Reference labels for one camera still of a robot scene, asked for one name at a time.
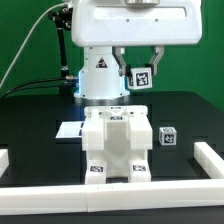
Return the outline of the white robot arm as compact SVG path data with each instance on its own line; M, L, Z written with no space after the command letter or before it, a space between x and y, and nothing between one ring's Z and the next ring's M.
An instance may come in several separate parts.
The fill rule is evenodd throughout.
M152 86L166 45L196 44L202 0L70 0L72 41L84 49L78 101L115 101ZM152 46L141 68L126 64L128 46Z

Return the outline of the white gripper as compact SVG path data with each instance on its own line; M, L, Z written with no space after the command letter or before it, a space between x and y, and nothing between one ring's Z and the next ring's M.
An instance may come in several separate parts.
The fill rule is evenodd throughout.
M159 45L196 44L202 36L201 0L159 0L130 6L125 0L78 0L72 15L72 41L80 47L112 48L120 76L130 77L125 46L154 46L146 67L157 74L164 55Z

